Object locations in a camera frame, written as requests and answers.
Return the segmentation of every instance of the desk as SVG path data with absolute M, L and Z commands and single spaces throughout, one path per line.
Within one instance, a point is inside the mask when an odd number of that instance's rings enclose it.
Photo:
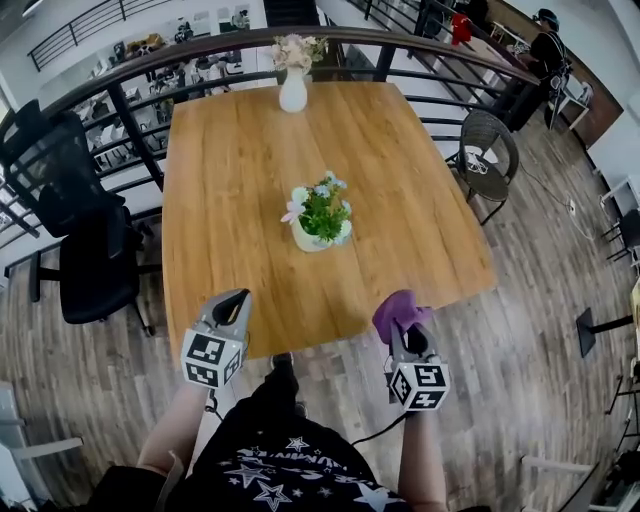
M 255 358 L 362 333 L 398 289 L 439 308 L 495 285 L 478 221 L 395 85 L 309 84 L 298 114 L 279 91 L 175 107 L 162 223 L 174 361 L 200 306 L 232 288 L 253 293 Z M 280 218 L 291 190 L 327 169 L 349 186 L 353 236 L 308 254 Z
M 522 39 L 522 37 L 520 37 L 515 32 L 512 32 L 511 30 L 509 30 L 507 27 L 505 27 L 501 23 L 498 23 L 496 21 L 493 21 L 492 23 L 493 23 L 493 30 L 491 31 L 492 38 L 494 38 L 499 43 L 502 43 L 502 38 L 504 37 L 505 34 L 507 34 L 509 37 L 511 37 L 514 40 L 514 49 L 519 50 L 516 53 L 523 53 L 523 52 L 529 51 L 529 48 L 531 47 L 531 45 L 527 41 Z

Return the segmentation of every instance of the pink flowers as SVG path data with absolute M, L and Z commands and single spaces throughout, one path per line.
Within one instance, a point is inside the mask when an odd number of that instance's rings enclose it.
M 305 208 L 301 204 L 289 201 L 287 203 L 287 211 L 288 212 L 285 214 L 285 216 L 280 219 L 280 222 L 288 222 L 289 224 L 293 224 L 296 219 L 304 213 Z
M 303 203 L 309 199 L 309 192 L 305 187 L 296 187 L 291 192 L 291 201 L 287 203 L 287 213 L 280 222 L 293 224 L 300 215 L 305 212 Z

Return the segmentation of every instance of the purple cloth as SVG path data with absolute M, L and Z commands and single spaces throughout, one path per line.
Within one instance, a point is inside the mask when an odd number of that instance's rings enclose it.
M 424 324 L 433 316 L 431 308 L 416 306 L 416 295 L 411 290 L 398 290 L 380 304 L 373 314 L 372 322 L 380 335 L 382 343 L 391 343 L 391 322 L 400 326 L 402 334 L 415 323 Z

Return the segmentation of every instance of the black t-shirt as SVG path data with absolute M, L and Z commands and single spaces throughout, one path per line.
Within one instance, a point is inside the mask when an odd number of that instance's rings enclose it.
M 165 478 L 114 467 L 90 503 L 94 511 L 153 511 Z M 286 424 L 223 422 L 164 510 L 411 510 L 378 485 L 360 453 L 340 435 L 304 418 Z
M 557 34 L 547 34 L 546 32 L 538 34 L 538 37 L 531 43 L 529 53 L 538 59 L 538 62 L 529 64 L 529 71 L 541 80 L 559 70 L 564 61 L 564 45 Z

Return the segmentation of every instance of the red object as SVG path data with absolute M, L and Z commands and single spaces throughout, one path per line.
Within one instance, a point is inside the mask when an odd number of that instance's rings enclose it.
M 464 14 L 456 13 L 451 20 L 454 46 L 471 41 L 471 20 Z

